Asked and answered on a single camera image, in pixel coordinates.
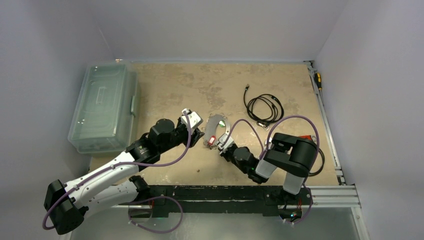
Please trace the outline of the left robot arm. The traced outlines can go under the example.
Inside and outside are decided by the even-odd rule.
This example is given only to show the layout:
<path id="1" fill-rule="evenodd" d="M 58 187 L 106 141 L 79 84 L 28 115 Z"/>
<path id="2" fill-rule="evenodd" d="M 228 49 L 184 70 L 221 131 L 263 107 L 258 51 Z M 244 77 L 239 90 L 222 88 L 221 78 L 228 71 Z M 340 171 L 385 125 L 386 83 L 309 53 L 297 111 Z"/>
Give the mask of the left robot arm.
<path id="1" fill-rule="evenodd" d="M 52 181 L 44 199 L 41 226 L 65 235 L 79 227 L 86 217 L 123 203 L 138 205 L 149 199 L 149 186 L 138 175 L 146 168 L 178 163 L 204 135 L 203 119 L 184 112 L 177 123 L 160 119 L 150 131 L 131 143 L 115 158 L 74 180 Z"/>

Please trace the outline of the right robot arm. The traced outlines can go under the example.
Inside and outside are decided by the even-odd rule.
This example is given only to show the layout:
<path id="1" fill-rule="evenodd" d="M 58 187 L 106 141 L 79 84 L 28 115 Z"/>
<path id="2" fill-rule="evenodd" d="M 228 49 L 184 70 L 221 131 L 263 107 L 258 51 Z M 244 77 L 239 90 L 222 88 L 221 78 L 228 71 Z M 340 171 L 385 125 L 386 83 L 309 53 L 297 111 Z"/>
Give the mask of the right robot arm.
<path id="1" fill-rule="evenodd" d="M 274 134 L 270 148 L 261 157 L 255 157 L 248 147 L 237 146 L 226 133 L 219 138 L 217 148 L 221 157 L 257 184 L 267 182 L 276 169 L 284 170 L 280 196 L 288 204 L 300 198 L 301 188 L 319 153 L 314 141 L 283 133 Z"/>

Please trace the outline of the green tagged key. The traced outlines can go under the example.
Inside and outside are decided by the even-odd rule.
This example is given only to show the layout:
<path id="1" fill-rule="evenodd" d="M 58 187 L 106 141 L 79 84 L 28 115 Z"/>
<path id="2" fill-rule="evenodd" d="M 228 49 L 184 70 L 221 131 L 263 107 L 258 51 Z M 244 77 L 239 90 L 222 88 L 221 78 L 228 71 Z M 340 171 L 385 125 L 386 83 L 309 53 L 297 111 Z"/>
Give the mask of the green tagged key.
<path id="1" fill-rule="evenodd" d="M 221 120 L 221 121 L 219 122 L 219 126 L 220 126 L 220 127 L 222 127 L 222 128 L 224 128 L 224 127 L 226 126 L 226 124 L 225 124 L 225 122 L 224 122 L 224 121 L 222 121 L 222 120 Z"/>

